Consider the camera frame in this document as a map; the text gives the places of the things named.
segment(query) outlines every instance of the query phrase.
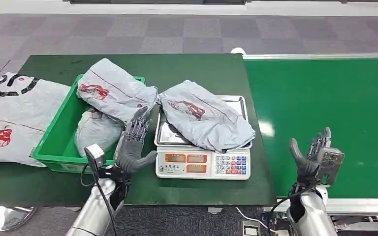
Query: stainless steel tray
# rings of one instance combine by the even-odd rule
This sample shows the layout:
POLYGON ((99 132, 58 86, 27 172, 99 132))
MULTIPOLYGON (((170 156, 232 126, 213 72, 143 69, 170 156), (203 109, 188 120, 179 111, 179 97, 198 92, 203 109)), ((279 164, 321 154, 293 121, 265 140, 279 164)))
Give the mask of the stainless steel tray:
MULTIPOLYGON (((245 120, 249 120, 247 117, 246 102, 242 96, 218 95, 217 97, 224 100, 230 107, 240 113, 245 120)), ((154 143, 157 146, 193 146, 193 144, 185 139, 173 125, 167 122, 166 115, 162 109, 160 109, 158 115, 154 143)), ((250 146, 251 142, 245 145, 244 148, 250 148, 250 146)))

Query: black cable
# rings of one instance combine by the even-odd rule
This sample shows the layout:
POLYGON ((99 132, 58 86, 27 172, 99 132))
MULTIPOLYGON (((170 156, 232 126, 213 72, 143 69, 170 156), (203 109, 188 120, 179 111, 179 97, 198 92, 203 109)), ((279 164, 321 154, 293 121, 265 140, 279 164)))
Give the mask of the black cable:
POLYGON ((267 216, 267 232, 269 233, 269 236, 272 236, 272 232, 270 231, 270 219, 273 218, 273 212, 275 211, 275 209, 280 205, 282 204, 284 201, 288 200, 288 199, 291 199, 293 197, 296 197, 298 195, 301 195, 303 194, 304 192, 314 188, 315 186, 317 186, 320 182, 316 182, 314 184, 311 184, 309 185, 307 188, 299 191, 299 192, 296 192, 290 196, 287 196, 285 198, 283 198, 282 200, 278 201, 273 207, 272 209, 268 212, 268 216, 267 216))
POLYGON ((93 176, 94 176, 95 184, 99 189, 99 192, 100 192, 100 194, 103 198, 103 201, 105 202, 106 208, 108 208, 109 216, 111 217, 112 228, 114 229, 114 235, 117 236, 117 229, 115 229, 115 222, 114 222, 114 214, 111 211, 111 207, 109 206, 109 202, 106 199, 105 194, 103 193, 102 187, 100 186, 99 182, 97 181, 95 174, 93 174, 93 176))
POLYGON ((85 170, 86 168, 88 167, 88 163, 85 164, 85 166, 83 166, 82 168, 82 172, 80 173, 80 183, 82 184, 83 187, 89 187, 91 185, 93 185, 95 182, 92 182, 92 183, 88 183, 88 184, 84 184, 83 183, 83 175, 85 174, 85 170))

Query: cable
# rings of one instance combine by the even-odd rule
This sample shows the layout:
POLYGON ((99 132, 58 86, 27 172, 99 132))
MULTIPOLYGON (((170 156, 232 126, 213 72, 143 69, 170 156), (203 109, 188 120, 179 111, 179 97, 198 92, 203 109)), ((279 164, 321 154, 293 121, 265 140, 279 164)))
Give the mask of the cable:
POLYGON ((256 221, 256 222, 260 223, 260 224, 261 224, 263 227, 265 227, 266 229, 269 229, 269 228, 268 228, 263 222, 261 222, 261 221, 259 221, 259 220, 257 220, 257 219, 248 218, 248 217, 246 217, 246 216, 240 211, 240 209, 239 209, 238 207, 236 207, 236 209, 238 210, 238 212, 239 212, 244 218, 246 218, 246 219, 248 219, 248 220, 256 221))
POLYGON ((85 170, 86 170, 86 168, 88 167, 88 165, 89 165, 89 164, 86 163, 86 164, 83 166, 83 168, 82 168, 82 172, 80 173, 80 183, 82 184, 83 187, 89 187, 89 186, 95 184, 95 182, 88 183, 88 184, 84 184, 84 183, 83 183, 83 175, 85 174, 85 170))
POLYGON ((268 216, 267 216, 267 232, 269 233, 269 235, 271 236, 272 233, 270 232, 271 229, 270 229, 270 219, 273 218, 273 212, 275 211, 275 209, 280 205, 282 204, 284 201, 288 200, 288 199, 291 199, 293 197, 296 197, 298 195, 301 195, 303 194, 304 192, 310 190, 311 188, 314 188, 315 186, 317 186, 318 184, 320 183, 320 181, 317 181, 316 183, 312 184, 312 185, 309 185, 307 188, 299 191, 299 192, 296 192, 290 196, 287 196, 285 198, 283 198, 282 200, 278 201, 273 207, 272 209, 268 212, 268 216))
POLYGON ((97 181, 95 174, 93 174, 93 176, 94 176, 95 184, 99 189, 99 192, 100 192, 100 194, 103 198, 103 201, 105 202, 106 208, 108 208, 109 216, 111 217, 112 228, 114 229, 114 235, 117 236, 117 229, 115 229, 115 222, 114 222, 114 214, 111 211, 111 207, 109 206, 109 202, 106 199, 105 194, 103 193, 102 187, 100 186, 99 182, 97 181))

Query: gray carpet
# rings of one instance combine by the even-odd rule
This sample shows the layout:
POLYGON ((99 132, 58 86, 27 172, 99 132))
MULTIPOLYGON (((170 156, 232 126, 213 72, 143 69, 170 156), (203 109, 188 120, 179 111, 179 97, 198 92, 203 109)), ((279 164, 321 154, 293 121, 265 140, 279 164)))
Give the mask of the gray carpet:
MULTIPOLYGON (((29 55, 229 53, 234 47, 248 54, 378 52, 378 17, 0 15, 0 74, 18 71, 29 55)), ((243 211, 259 217, 254 207, 243 211)), ((0 235, 62 236, 76 215, 43 208, 0 235)), ((127 207, 116 222, 124 236, 241 235, 234 208, 211 215, 205 207, 127 207)))

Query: black glove hand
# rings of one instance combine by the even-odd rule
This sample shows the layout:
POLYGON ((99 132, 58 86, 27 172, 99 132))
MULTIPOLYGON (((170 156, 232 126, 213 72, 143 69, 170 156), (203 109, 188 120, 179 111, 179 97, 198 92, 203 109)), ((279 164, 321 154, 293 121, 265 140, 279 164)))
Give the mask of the black glove hand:
POLYGON ((147 107, 138 110, 134 117, 126 124, 115 150, 115 164, 125 173, 135 173, 141 167, 153 163, 157 152, 151 151, 147 156, 141 157, 144 146, 144 138, 148 132, 148 117, 150 111, 147 107))
POLYGON ((298 175, 308 176, 315 174, 322 160, 318 159, 321 148, 329 148, 331 145, 331 130, 329 127, 324 129, 324 134, 318 133, 317 139, 313 139, 308 150, 307 157, 304 157, 299 150, 298 142, 292 138, 290 140, 289 149, 293 159, 298 166, 298 175))

